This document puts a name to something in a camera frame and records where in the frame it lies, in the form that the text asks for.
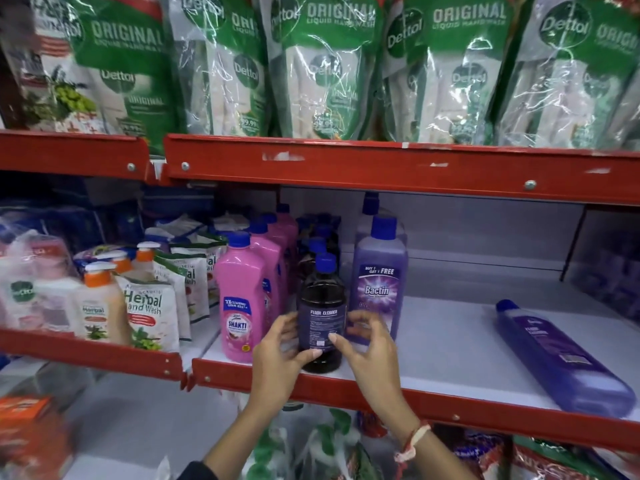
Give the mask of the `red metal shelf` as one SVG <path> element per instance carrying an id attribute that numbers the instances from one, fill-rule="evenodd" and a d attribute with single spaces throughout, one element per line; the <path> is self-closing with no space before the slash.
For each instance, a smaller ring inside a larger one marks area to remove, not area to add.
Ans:
<path id="1" fill-rule="evenodd" d="M 423 419 L 640 453 L 640 327 L 546 269 L 411 258 L 396 345 Z M 494 327 L 511 299 L 555 323 L 633 388 L 625 419 L 558 409 Z"/>
<path id="2" fill-rule="evenodd" d="M 187 380 L 178 353 L 83 340 L 65 334 L 0 327 L 0 352 L 181 384 Z"/>
<path id="3" fill-rule="evenodd" d="M 101 134 L 0 130 L 0 170 L 156 180 L 146 142 Z"/>
<path id="4" fill-rule="evenodd" d="M 159 182 L 241 182 L 640 207 L 640 153 L 170 134 Z"/>

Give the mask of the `white wrapped hand wash pack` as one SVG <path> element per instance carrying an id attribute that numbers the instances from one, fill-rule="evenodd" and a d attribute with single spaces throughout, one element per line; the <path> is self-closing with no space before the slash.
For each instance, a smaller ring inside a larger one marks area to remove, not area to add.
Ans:
<path id="1" fill-rule="evenodd" d="M 73 337 L 82 287 L 59 237 L 27 230 L 0 243 L 0 324 L 19 331 Z"/>

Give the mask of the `red white wrist thread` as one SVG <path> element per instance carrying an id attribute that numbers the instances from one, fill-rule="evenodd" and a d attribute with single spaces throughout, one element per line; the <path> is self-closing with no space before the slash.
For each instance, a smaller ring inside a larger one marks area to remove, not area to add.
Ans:
<path id="1" fill-rule="evenodd" d="M 431 430 L 431 425 L 423 420 L 420 426 L 416 428 L 409 439 L 404 443 L 402 450 L 394 454 L 394 461 L 398 465 L 406 465 L 412 461 L 416 456 L 416 444 L 425 436 L 425 434 Z"/>

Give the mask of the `purple floor cleaner bottle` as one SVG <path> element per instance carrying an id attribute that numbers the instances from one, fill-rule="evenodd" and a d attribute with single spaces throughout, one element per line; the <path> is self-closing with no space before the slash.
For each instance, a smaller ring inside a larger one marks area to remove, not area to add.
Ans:
<path id="1" fill-rule="evenodd" d="M 496 303 L 495 328 L 558 407 L 624 419 L 637 404 L 631 387 L 544 316 L 509 299 Z"/>
<path id="2" fill-rule="evenodd" d="M 378 192 L 367 191 L 362 205 L 362 212 L 358 218 L 356 227 L 354 247 L 365 237 L 370 236 L 372 220 L 374 216 L 381 215 L 383 217 L 395 217 L 396 218 L 396 238 L 400 239 L 406 247 L 408 247 L 408 239 L 405 231 L 404 224 L 400 218 L 394 213 L 380 207 L 380 197 Z"/>
<path id="3" fill-rule="evenodd" d="M 408 266 L 408 249 L 398 233 L 397 218 L 373 216 L 370 233 L 355 247 L 348 311 L 378 314 L 393 340 L 399 328 Z"/>

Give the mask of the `person's right hand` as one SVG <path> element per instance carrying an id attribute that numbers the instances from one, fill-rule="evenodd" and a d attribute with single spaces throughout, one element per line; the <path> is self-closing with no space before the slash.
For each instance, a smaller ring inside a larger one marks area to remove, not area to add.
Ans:
<path id="1" fill-rule="evenodd" d="M 370 409 L 399 442 L 405 443 L 420 426 L 420 419 L 401 389 L 396 344 L 379 315 L 357 310 L 348 313 L 348 320 L 352 326 L 346 332 L 369 341 L 367 350 L 360 351 L 360 364 L 350 367 L 356 383 Z"/>

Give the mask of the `person's left hand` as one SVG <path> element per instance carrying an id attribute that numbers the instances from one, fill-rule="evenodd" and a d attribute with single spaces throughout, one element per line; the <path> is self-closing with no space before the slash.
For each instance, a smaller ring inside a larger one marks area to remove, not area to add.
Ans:
<path id="1" fill-rule="evenodd" d="M 297 312 L 280 315 L 254 348 L 249 402 L 288 402 L 302 369 L 292 361 L 297 348 L 283 351 L 282 343 L 297 338 L 297 318 Z"/>

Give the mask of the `dark sleeve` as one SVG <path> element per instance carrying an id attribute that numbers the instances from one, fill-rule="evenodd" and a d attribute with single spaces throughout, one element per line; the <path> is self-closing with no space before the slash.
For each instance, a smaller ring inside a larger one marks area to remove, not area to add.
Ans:
<path id="1" fill-rule="evenodd" d="M 219 480 L 203 461 L 192 461 L 175 480 Z"/>

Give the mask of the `person's right forearm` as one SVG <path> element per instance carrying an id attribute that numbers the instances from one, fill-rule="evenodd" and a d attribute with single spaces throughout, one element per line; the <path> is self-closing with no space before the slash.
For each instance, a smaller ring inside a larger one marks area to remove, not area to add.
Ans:
<path id="1" fill-rule="evenodd" d="M 468 465 L 446 448 L 432 429 L 415 448 L 416 456 L 412 461 L 406 465 L 395 463 L 395 480 L 479 480 Z"/>

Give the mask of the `red packets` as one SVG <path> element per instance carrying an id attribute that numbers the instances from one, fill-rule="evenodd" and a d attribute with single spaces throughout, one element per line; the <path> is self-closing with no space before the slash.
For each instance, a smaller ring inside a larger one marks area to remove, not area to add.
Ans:
<path id="1" fill-rule="evenodd" d="M 478 480 L 640 480 L 640 454 L 461 429 L 448 443 Z"/>

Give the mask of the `green hand wash refill pouch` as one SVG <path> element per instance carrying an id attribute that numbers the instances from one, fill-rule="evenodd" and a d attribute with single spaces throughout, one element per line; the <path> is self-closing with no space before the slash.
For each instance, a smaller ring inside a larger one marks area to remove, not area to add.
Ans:
<path id="1" fill-rule="evenodd" d="M 179 128 L 160 0 L 63 0 L 76 63 L 92 81 L 109 134 L 164 157 Z"/>
<path id="2" fill-rule="evenodd" d="M 640 0 L 524 0 L 495 97 L 495 144 L 597 149 L 639 55 Z"/>
<path id="3" fill-rule="evenodd" d="M 253 0 L 167 0 L 164 10 L 186 132 L 267 136 L 268 65 Z"/>
<path id="4" fill-rule="evenodd" d="M 283 137 L 357 141 L 368 124 L 385 0 L 258 0 Z"/>
<path id="5" fill-rule="evenodd" d="M 518 0 L 393 0 L 383 121 L 402 143 L 490 144 L 487 121 Z"/>

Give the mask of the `dark floor cleaner bottle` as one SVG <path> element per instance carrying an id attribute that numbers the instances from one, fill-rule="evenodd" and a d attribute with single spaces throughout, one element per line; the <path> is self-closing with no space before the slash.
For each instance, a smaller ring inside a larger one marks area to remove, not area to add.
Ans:
<path id="1" fill-rule="evenodd" d="M 341 265 L 341 251 L 339 240 L 340 217 L 329 213 L 305 214 L 296 219 L 298 225 L 297 250 L 301 257 L 309 248 L 312 237 L 322 237 L 326 242 L 328 252 L 334 254 L 338 265 Z"/>
<path id="2" fill-rule="evenodd" d="M 300 293 L 306 279 L 316 270 L 317 255 L 324 253 L 326 253 L 326 239 L 320 236 L 309 238 L 307 250 L 303 252 L 297 266 L 297 298 L 300 297 Z"/>
<path id="3" fill-rule="evenodd" d="M 316 255 L 314 270 L 300 288 L 297 306 L 299 351 L 317 349 L 321 352 L 303 369 L 314 374 L 336 371 L 342 354 L 329 336 L 345 334 L 347 298 L 334 254 L 325 251 Z"/>

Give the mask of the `purple wrapped packs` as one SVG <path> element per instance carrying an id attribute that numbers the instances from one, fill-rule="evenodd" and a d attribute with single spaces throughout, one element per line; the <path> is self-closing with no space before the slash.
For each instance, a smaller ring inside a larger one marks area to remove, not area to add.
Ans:
<path id="1" fill-rule="evenodd" d="M 640 207 L 589 204 L 565 282 L 640 328 Z"/>

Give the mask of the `person's left forearm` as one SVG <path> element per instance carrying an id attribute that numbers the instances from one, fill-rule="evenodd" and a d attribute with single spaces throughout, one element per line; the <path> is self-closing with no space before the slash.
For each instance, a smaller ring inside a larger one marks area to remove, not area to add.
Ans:
<path id="1" fill-rule="evenodd" d="M 248 402 L 203 459 L 218 480 L 238 480 L 260 436 L 284 407 L 283 402 Z"/>

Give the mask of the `black shelf bracket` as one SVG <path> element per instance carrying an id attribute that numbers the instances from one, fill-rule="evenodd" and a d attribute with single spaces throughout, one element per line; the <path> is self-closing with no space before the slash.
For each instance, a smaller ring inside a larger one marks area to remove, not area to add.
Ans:
<path id="1" fill-rule="evenodd" d="M 561 270 L 561 273 L 559 275 L 559 281 L 560 282 L 565 282 L 567 274 L 570 270 L 570 266 L 573 262 L 573 258 L 574 258 L 574 254 L 575 254 L 575 250 L 577 248 L 578 245 L 578 241 L 580 239 L 580 234 L 582 232 L 583 226 L 584 226 L 584 222 L 588 213 L 588 209 L 589 209 L 589 204 L 585 203 L 582 206 L 581 212 L 580 212 L 580 217 L 579 220 L 577 222 L 577 225 L 575 227 L 575 231 L 573 233 L 573 237 L 572 237 L 572 241 L 570 243 L 570 247 L 568 249 L 567 255 L 566 255 L 566 259 L 564 262 L 564 266 Z"/>

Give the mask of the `blue wrapped packs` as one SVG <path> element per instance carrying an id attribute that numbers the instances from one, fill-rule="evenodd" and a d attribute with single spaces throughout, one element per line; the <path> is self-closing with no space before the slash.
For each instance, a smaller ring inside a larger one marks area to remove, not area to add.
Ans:
<path id="1" fill-rule="evenodd" d="M 142 184 L 108 185 L 106 195 L 53 187 L 50 195 L 0 198 L 0 232 L 34 230 L 59 237 L 75 253 L 100 245 L 193 242 L 218 206 L 212 192 Z"/>

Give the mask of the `pink floor cleaner bottle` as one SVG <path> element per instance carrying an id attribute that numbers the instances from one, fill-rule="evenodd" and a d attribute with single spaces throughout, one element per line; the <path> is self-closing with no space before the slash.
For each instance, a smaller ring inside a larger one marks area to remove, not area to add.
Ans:
<path id="1" fill-rule="evenodd" d="M 272 240 L 268 224 L 263 218 L 251 220 L 249 225 L 250 249 L 265 263 L 262 290 L 266 298 L 266 330 L 286 308 L 285 264 L 283 247 Z"/>
<path id="2" fill-rule="evenodd" d="M 290 206 L 287 203 L 276 204 L 277 222 L 286 234 L 287 243 L 290 247 L 296 247 L 298 240 L 298 223 L 290 213 Z"/>
<path id="3" fill-rule="evenodd" d="M 236 363 L 251 364 L 253 350 L 264 336 L 264 271 L 264 261 L 250 249 L 250 234 L 230 233 L 227 250 L 214 265 L 214 277 L 220 291 L 221 348 Z"/>
<path id="4" fill-rule="evenodd" d="M 289 234 L 285 226 L 278 222 L 276 213 L 264 212 L 261 214 L 260 217 L 267 225 L 267 233 L 266 233 L 267 238 L 270 241 L 273 241 L 277 245 L 279 245 L 282 251 L 281 252 L 282 263 L 280 266 L 282 284 L 280 288 L 282 291 L 282 304 L 283 304 L 283 307 L 286 307 L 287 304 L 289 303 L 290 294 L 292 293 L 291 291 L 292 263 L 291 263 L 291 249 L 290 249 L 291 240 L 289 238 Z"/>

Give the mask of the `orange cardboard box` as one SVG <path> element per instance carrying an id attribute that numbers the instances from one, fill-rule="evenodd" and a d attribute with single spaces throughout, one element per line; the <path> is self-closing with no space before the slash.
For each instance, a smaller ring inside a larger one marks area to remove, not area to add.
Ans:
<path id="1" fill-rule="evenodd" d="M 74 457 L 52 397 L 0 398 L 0 480 L 63 480 Z"/>

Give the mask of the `white herbal refill pouch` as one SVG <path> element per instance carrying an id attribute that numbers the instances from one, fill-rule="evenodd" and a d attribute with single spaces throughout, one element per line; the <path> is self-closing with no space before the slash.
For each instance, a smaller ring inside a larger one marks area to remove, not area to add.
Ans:
<path id="1" fill-rule="evenodd" d="M 108 134 L 88 70 L 70 36 L 81 34 L 64 0 L 0 0 L 0 49 L 20 91 L 26 128 Z"/>

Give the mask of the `orange pump hand wash bottle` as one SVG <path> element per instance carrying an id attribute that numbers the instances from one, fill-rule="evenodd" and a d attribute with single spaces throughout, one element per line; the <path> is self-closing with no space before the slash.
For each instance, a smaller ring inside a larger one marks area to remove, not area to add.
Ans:
<path id="1" fill-rule="evenodd" d="M 140 242 L 137 245 L 136 257 L 132 262 L 132 277 L 135 280 L 148 282 L 154 280 L 154 259 L 161 244 L 154 241 Z"/>
<path id="2" fill-rule="evenodd" d="M 115 265 L 115 273 L 120 276 L 132 276 L 133 266 L 128 254 L 124 250 L 108 251 L 102 254 L 105 259 Z"/>
<path id="3" fill-rule="evenodd" d="M 124 293 L 115 279 L 116 265 L 96 261 L 84 268 L 84 284 L 76 293 L 78 336 L 84 340 L 132 346 Z"/>

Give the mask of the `green white wrapped pouches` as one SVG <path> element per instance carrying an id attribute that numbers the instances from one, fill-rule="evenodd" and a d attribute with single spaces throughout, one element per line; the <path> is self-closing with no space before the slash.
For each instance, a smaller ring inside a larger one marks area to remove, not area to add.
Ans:
<path id="1" fill-rule="evenodd" d="M 271 423 L 260 435 L 238 480 L 384 480 L 362 444 L 352 416 L 330 408 L 295 451 L 293 436 Z"/>

